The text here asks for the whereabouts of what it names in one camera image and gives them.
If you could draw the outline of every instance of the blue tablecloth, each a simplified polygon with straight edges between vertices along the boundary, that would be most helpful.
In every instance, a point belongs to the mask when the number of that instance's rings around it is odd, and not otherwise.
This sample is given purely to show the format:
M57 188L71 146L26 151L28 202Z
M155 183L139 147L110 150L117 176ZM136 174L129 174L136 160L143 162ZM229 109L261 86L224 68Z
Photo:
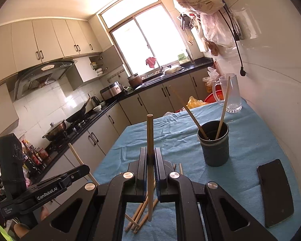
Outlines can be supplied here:
M199 123L204 124L219 120L222 106L212 103L192 112ZM161 148L163 159L173 164L182 163L183 173L190 180L203 184L217 182L262 225L264 211L256 169L279 158L290 184L294 214L268 230L279 241L290 240L301 225L301 196L288 158L264 121L245 102L239 113L226 113L224 121L230 128L230 158L221 167L210 167L204 162L197 127L186 111L154 120L154 145ZM127 127L94 172L97 181L106 183L127 171L128 164L138 159L143 146L146 146L146 123ZM138 205L127 204L127 214L132 216ZM159 203L153 220L147 221L137 234L124 232L122 240L177 240L174 204Z

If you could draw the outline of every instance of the smartphone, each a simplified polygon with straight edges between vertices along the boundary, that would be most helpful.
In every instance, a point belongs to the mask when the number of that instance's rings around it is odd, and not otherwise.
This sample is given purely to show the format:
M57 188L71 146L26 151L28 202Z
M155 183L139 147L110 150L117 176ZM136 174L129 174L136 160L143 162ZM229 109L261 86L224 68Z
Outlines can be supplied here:
M293 214L291 189L280 159L258 166L257 173L262 190L265 227L270 228Z

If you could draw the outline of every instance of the range hood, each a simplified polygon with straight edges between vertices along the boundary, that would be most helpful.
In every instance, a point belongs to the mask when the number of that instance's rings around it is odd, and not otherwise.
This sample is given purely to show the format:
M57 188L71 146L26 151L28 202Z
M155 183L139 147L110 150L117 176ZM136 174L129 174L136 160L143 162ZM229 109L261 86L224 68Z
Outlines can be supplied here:
M72 60L46 62L18 73L13 101L57 81L75 63Z

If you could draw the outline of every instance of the black cup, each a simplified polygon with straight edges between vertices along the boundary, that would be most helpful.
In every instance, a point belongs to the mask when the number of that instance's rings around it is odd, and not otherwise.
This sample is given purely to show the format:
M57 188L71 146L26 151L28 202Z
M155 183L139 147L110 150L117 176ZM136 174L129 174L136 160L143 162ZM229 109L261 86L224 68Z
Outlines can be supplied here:
M210 140L205 140L200 130L197 130L204 160L211 167L219 167L229 159L229 126L223 122L220 136L215 140L219 123L219 120L213 120L201 126Z

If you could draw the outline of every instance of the metal bolt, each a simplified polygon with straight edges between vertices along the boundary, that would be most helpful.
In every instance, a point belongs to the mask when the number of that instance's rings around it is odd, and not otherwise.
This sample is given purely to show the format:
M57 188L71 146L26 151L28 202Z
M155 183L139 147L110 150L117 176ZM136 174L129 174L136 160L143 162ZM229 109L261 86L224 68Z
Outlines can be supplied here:
M88 190L88 191L90 191L90 190L93 190L95 188L95 186L96 185L94 183L87 183L85 185L85 189Z
M178 172L171 172L171 173L169 173L169 176L171 178L179 178L179 173Z
M207 186L210 188L210 189L217 189L218 188L218 184L215 183L214 181L211 181L211 182L208 182L207 183Z
M123 177L127 178L127 179L132 178L133 176L134 176L134 173L132 173L132 172L125 172L123 174Z

